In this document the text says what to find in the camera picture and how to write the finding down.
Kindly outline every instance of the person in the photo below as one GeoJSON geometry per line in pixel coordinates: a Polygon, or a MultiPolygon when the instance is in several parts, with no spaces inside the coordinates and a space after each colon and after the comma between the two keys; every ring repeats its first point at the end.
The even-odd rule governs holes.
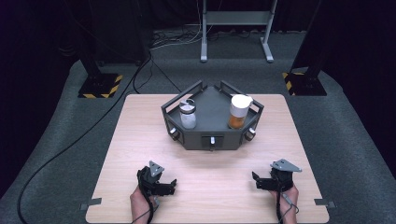
{"type": "MultiPolygon", "coordinates": [[[[273,196],[276,202],[276,191],[269,190],[271,195],[273,196]]],[[[279,201],[279,208],[280,213],[282,215],[283,224],[296,224],[297,223],[297,216],[296,210],[297,208],[297,201],[299,196],[299,191],[297,190],[296,186],[293,187],[285,192],[288,198],[291,200],[292,204],[289,204],[284,197],[280,197],[279,201]]],[[[134,219],[134,224],[147,224],[149,220],[149,205],[146,202],[145,197],[143,196],[142,192],[140,191],[139,187],[136,187],[134,192],[130,196],[131,199],[131,212],[132,217],[134,219]]],[[[150,200],[153,203],[154,207],[157,207],[154,200],[154,196],[150,196],[150,200]]]]}

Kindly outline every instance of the wooden table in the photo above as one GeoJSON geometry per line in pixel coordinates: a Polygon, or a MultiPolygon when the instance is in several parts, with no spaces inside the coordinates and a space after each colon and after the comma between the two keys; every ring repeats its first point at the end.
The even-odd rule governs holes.
{"type": "Polygon", "coordinates": [[[256,189],[251,172],[270,177],[270,164],[286,159],[303,169],[293,180],[300,191],[299,222],[326,223],[321,199],[303,145],[282,95],[251,94],[264,105],[251,142],[237,150],[186,150],[167,134],[161,105],[173,94],[129,95],[124,103],[88,208],[89,223],[131,223],[129,196],[136,173],[149,161],[164,167],[161,183],[175,178],[174,195],[160,198],[152,223],[277,223],[276,204],[269,192],[256,189]]]}

